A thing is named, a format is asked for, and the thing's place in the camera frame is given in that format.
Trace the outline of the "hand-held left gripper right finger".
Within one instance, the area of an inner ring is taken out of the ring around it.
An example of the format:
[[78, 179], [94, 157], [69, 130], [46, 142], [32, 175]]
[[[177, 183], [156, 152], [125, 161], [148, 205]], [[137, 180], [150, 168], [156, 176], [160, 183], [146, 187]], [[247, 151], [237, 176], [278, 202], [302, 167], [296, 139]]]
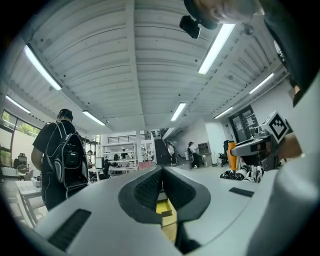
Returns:
[[177, 214], [175, 247], [188, 254], [217, 238], [240, 215], [258, 184], [212, 171], [164, 167], [163, 189]]

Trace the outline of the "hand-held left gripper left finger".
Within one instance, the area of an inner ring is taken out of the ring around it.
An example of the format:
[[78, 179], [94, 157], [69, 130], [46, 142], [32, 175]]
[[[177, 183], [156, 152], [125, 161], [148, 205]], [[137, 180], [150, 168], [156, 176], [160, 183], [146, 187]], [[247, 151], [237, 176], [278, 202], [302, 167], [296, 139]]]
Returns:
[[77, 192], [48, 212], [35, 232], [49, 240], [77, 210], [89, 212], [79, 232], [66, 247], [69, 256], [178, 256], [180, 251], [166, 238], [157, 223], [141, 223], [119, 203], [121, 188], [159, 168], [140, 170], [98, 181]]

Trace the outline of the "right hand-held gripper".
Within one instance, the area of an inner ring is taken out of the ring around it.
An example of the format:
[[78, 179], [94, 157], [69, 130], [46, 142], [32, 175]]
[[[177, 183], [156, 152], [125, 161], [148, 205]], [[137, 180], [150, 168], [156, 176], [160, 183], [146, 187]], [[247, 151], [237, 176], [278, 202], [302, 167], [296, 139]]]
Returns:
[[280, 161], [278, 152], [290, 127], [278, 111], [272, 112], [258, 127], [253, 138], [239, 142], [231, 149], [232, 156], [240, 156], [248, 166], [274, 170]]

